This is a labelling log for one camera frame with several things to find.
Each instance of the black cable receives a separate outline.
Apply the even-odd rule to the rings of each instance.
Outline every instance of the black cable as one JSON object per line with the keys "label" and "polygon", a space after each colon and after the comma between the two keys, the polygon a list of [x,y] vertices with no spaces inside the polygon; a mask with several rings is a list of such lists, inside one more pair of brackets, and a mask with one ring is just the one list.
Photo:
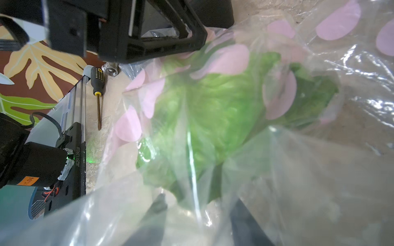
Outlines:
{"label": "black cable", "polygon": [[30,121],[31,121],[32,123],[31,123],[30,125],[28,125],[28,126],[22,126],[23,129],[28,129],[28,128],[33,128],[33,127],[34,127],[34,117],[33,117],[33,115],[40,115],[40,116],[46,118],[47,120],[49,120],[50,122],[52,122],[52,123],[56,126],[56,128],[58,129],[58,131],[59,131],[59,136],[60,136],[60,137],[63,136],[63,133],[61,132],[61,126],[60,126],[60,124],[59,124],[54,118],[52,118],[51,116],[49,116],[49,115],[47,115],[47,114],[44,114],[44,113],[41,113],[41,112],[33,112],[33,113],[30,115]]}

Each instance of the pink polka dot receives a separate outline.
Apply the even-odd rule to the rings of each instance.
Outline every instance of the pink polka dot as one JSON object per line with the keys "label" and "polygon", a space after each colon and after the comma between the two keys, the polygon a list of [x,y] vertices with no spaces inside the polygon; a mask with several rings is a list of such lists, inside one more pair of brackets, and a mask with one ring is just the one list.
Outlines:
{"label": "pink polka dot", "polygon": [[132,106],[129,106],[115,123],[115,133],[119,139],[126,142],[134,142],[141,137],[141,123],[137,111]]}
{"label": "pink polka dot", "polygon": [[216,51],[198,71],[190,74],[199,80],[207,74],[236,75],[243,73],[249,64],[249,50],[243,44],[234,44]]}
{"label": "pink polka dot", "polygon": [[212,41],[212,43],[210,43],[208,45],[208,47],[205,50],[205,54],[208,53],[211,49],[213,49],[215,46],[222,44],[230,39],[232,39],[234,37],[234,33],[233,32],[228,32],[223,34],[222,36],[220,36],[219,38],[215,39]]}
{"label": "pink polka dot", "polygon": [[376,47],[383,54],[394,56],[394,19],[380,30],[376,38]]}
{"label": "pink polka dot", "polygon": [[154,105],[156,104],[156,99],[163,91],[164,84],[165,78],[162,78],[158,81],[149,83],[138,90],[142,111],[149,119],[153,117]]}
{"label": "pink polka dot", "polygon": [[361,7],[357,0],[350,0],[340,7],[317,27],[317,35],[324,40],[336,40],[346,36],[358,24],[361,17]]}
{"label": "pink polka dot", "polygon": [[296,98],[297,81],[293,72],[289,72],[284,90],[281,94],[275,96],[271,101],[267,100],[266,87],[263,85],[263,100],[266,105],[266,119],[274,120],[284,115],[292,106]]}
{"label": "pink polka dot", "polygon": [[190,65],[187,65],[187,66],[184,66],[184,67],[177,67],[177,68],[174,70],[174,72],[175,72],[175,73],[183,72],[183,71],[188,70],[190,67],[191,67]]}
{"label": "pink polka dot", "polygon": [[145,70],[139,72],[137,77],[131,81],[131,83],[126,87],[125,91],[131,91],[133,89],[139,88],[144,84],[145,81]]}
{"label": "pink polka dot", "polygon": [[295,30],[286,20],[276,20],[267,26],[267,30],[272,33],[282,34],[290,39],[296,35]]}

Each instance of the orange label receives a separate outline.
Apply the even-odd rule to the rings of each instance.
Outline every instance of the orange label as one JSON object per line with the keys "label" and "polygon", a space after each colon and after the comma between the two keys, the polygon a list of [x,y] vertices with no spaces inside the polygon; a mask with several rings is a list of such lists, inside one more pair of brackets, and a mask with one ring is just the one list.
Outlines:
{"label": "orange label", "polygon": [[34,184],[39,178],[38,177],[30,177],[26,176],[24,179],[22,179],[21,182],[19,182],[17,185],[24,185],[24,186],[31,186]]}

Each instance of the red wire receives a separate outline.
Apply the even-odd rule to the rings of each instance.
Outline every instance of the red wire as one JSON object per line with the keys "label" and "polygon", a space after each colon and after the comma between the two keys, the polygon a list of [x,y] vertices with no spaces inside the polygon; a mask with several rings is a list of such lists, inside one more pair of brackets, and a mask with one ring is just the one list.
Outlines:
{"label": "red wire", "polygon": [[53,185],[52,190],[49,192],[49,194],[46,196],[44,202],[46,202],[47,198],[51,195],[52,191],[55,189],[55,185]]}

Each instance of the leaf pattern fabric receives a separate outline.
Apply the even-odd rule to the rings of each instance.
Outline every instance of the leaf pattern fabric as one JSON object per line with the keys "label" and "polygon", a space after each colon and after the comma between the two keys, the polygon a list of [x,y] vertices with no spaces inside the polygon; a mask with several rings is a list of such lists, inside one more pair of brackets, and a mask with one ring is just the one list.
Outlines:
{"label": "leaf pattern fabric", "polygon": [[75,85],[78,80],[71,74],[66,73],[50,64],[43,57],[47,57],[57,64],[71,69],[81,74],[86,62],[79,56],[70,55],[63,52],[55,51],[45,46],[41,42],[25,45],[21,50],[12,52],[8,64],[4,67],[4,75],[11,78],[21,72],[28,61],[31,63],[26,70],[26,81],[29,88],[34,84],[37,76],[40,76],[43,86],[48,95],[55,101],[63,98],[63,93],[55,83],[53,76]]}
{"label": "leaf pattern fabric", "polygon": [[[87,64],[101,67],[104,62],[91,53],[82,58],[52,50],[43,41],[40,26],[15,21],[30,42],[19,51],[0,51],[0,113],[30,124],[30,113],[48,113],[78,82]],[[0,39],[13,39],[4,26],[0,26]]]}
{"label": "leaf pattern fabric", "polygon": [[4,96],[0,94],[0,106],[1,112],[13,118],[23,125],[31,124],[30,115],[27,113],[22,113],[15,110],[14,107],[27,109],[27,110],[35,110],[39,111],[42,109],[51,109],[56,104],[45,104],[34,98],[23,98],[17,96]]}

